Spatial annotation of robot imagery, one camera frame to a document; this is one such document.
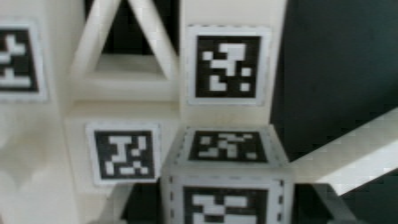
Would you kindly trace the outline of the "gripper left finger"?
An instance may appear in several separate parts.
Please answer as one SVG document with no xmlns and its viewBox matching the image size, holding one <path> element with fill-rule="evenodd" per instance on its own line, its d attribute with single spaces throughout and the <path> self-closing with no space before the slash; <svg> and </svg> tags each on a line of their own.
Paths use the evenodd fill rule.
<svg viewBox="0 0 398 224">
<path fill-rule="evenodd" d="M 87 224 L 163 224 L 160 184 L 117 185 L 99 217 Z"/>
</svg>

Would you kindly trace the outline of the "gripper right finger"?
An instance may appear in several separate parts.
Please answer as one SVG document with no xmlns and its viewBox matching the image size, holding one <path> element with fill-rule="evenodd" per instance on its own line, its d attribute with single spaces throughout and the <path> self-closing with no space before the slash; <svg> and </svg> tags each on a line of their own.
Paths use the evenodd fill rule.
<svg viewBox="0 0 398 224">
<path fill-rule="evenodd" d="M 368 224 L 325 183 L 295 185 L 291 224 Z"/>
</svg>

